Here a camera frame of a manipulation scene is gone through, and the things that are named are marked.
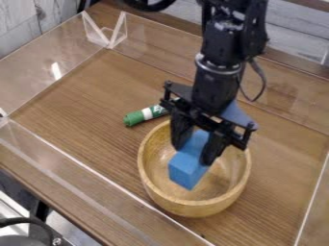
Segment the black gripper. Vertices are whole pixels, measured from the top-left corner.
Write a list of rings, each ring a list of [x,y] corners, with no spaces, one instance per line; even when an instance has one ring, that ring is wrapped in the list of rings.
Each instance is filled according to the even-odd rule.
[[[200,127],[209,133],[201,163],[212,166],[225,149],[233,145],[245,150],[256,122],[239,109],[237,94],[243,88],[247,63],[256,71],[255,59],[228,65],[208,61],[202,54],[196,58],[197,73],[192,86],[174,81],[165,82],[161,106],[172,115],[172,143],[180,150]]]

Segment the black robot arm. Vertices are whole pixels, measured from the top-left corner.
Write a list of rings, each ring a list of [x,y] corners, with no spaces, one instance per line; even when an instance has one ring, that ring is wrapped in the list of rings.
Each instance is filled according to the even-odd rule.
[[[161,106],[172,114],[172,143],[180,150],[196,127],[209,132],[200,161],[212,165],[229,146],[247,149],[256,123],[236,107],[245,69],[263,72],[255,58],[268,43],[269,0],[197,0],[202,6],[202,47],[194,84],[168,81]]]

